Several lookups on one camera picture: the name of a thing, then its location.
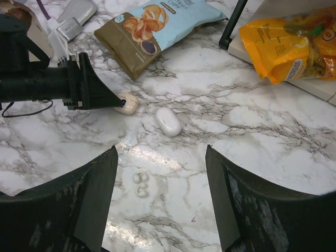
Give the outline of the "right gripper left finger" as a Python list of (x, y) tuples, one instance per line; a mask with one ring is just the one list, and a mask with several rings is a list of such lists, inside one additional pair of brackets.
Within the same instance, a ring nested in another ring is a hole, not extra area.
[(113, 146), (47, 183), (1, 193), (1, 251), (104, 251), (117, 166)]

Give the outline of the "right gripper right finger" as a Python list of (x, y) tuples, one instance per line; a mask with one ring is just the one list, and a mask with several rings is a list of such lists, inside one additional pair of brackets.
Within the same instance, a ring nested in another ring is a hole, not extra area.
[(335, 251), (335, 192), (277, 185), (211, 146), (205, 162), (222, 251)]

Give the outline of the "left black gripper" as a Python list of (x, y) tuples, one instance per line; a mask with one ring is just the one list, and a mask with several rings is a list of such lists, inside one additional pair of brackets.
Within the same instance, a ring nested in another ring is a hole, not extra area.
[(125, 105), (125, 101), (98, 78), (86, 52), (79, 54), (79, 67), (74, 55), (63, 58), (61, 70), (67, 87), (62, 102), (68, 110), (122, 108)]

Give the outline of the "beige earbud charging case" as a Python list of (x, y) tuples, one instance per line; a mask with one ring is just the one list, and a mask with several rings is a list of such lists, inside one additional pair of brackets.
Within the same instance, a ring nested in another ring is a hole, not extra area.
[(125, 115), (134, 114), (140, 104), (138, 98), (135, 95), (126, 92), (120, 92), (117, 96), (122, 100), (123, 106), (114, 107), (114, 109)]

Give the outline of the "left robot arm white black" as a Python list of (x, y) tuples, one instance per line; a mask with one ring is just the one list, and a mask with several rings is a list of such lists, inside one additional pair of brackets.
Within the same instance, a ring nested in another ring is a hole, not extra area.
[(69, 110), (125, 105), (98, 78), (87, 53), (50, 67), (49, 57), (27, 37), (27, 31), (24, 21), (1, 15), (1, 102), (61, 99)]

